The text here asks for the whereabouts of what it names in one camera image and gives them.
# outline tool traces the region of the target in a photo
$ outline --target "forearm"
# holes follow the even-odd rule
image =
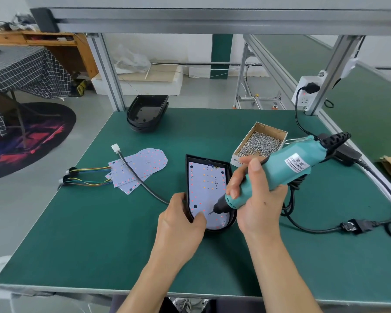
[[[246,237],[266,312],[321,313],[281,237]]]
[[[158,313],[178,271],[151,257],[117,313]]]

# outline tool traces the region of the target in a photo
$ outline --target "box of screws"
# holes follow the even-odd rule
[[[281,149],[288,132],[259,122],[251,128],[240,145],[233,152],[231,164],[240,167],[240,157],[258,155],[268,157],[271,153]]]

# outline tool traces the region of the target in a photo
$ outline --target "hand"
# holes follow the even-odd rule
[[[249,167],[249,178],[252,184],[252,197],[238,210],[238,226],[246,236],[279,237],[279,216],[282,203],[287,195],[287,185],[280,185],[270,191],[266,174],[258,156],[240,158],[244,165],[238,168],[226,189],[226,194],[237,198],[240,194],[240,183],[243,181],[246,169]]]
[[[151,258],[168,262],[179,271],[195,254],[204,236],[207,220],[198,213],[190,223],[184,214],[185,193],[175,193],[167,209],[158,217]]]

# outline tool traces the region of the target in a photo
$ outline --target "checkered tablecloth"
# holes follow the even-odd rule
[[[48,99],[70,94],[69,73],[45,47],[0,46],[0,51],[0,93],[22,90]],[[5,134],[0,114],[0,135]]]

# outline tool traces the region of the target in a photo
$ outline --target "plastic bag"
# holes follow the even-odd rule
[[[112,57],[118,75],[122,73],[146,73],[151,67],[151,62],[145,55],[131,52],[123,44],[119,44]]]

